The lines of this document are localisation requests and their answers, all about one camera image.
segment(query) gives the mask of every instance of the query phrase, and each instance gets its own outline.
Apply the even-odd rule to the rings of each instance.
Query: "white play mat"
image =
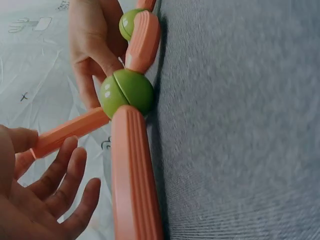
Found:
[[[124,12],[135,0],[119,0]],[[0,124],[48,131],[83,114],[84,104],[69,61],[69,0],[2,0],[0,6]],[[68,217],[79,204],[89,179],[101,178],[98,206],[80,240],[112,240],[110,125],[80,138],[87,150],[83,181]],[[55,158],[37,160],[20,179],[28,185]]]

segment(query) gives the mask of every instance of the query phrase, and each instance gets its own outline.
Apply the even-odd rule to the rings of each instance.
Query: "gray carpet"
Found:
[[[158,0],[166,239],[320,239],[320,1]]]

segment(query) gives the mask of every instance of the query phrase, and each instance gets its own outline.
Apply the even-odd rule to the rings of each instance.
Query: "plastic toy piece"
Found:
[[[138,13],[146,11],[146,9],[138,8],[133,9],[131,11],[126,12],[122,15],[120,21],[119,21],[119,29],[122,37],[126,39],[127,41],[131,40],[132,33],[134,32],[135,28],[135,17]]]
[[[120,69],[101,85],[99,99],[110,119],[122,105],[131,105],[146,115],[153,106],[154,89],[149,80],[137,72]]]
[[[156,0],[138,0],[136,3],[137,9],[148,9],[150,12],[154,10]]]
[[[109,122],[101,107],[97,107],[81,116],[78,116],[55,129],[41,134],[31,153],[34,159],[44,158],[61,147],[66,138],[78,138],[106,125]]]
[[[125,67],[145,74],[155,61],[160,34],[158,17],[149,11],[139,12],[134,18],[134,30],[125,54]]]
[[[132,106],[121,106],[113,116],[111,135],[115,239],[162,240],[144,117]]]

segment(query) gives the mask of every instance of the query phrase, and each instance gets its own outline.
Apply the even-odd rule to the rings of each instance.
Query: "orange plastic stick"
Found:
[[[111,125],[112,203],[115,239],[162,240],[162,222],[145,119],[121,106]]]
[[[149,11],[139,12],[134,18],[134,29],[125,54],[125,67],[145,74],[155,61],[160,35],[158,17]]]
[[[136,9],[147,9],[150,12],[154,10],[156,0],[138,0],[136,3]]]
[[[61,124],[53,130],[41,134],[31,153],[34,159],[40,159],[53,153],[61,147],[66,138],[77,136],[78,138],[106,125],[108,116],[101,107],[97,107],[81,116]]]

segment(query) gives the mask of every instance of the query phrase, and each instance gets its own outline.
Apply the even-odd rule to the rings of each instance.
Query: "green ball joint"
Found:
[[[138,13],[146,11],[146,9],[137,8],[131,11],[126,12],[122,15],[120,22],[119,22],[119,29],[122,37],[127,41],[130,41],[132,33],[134,32],[135,27],[135,17]]]
[[[145,116],[152,108],[154,89],[144,75],[120,69],[104,80],[99,98],[104,113],[110,119],[123,105],[131,105]]]

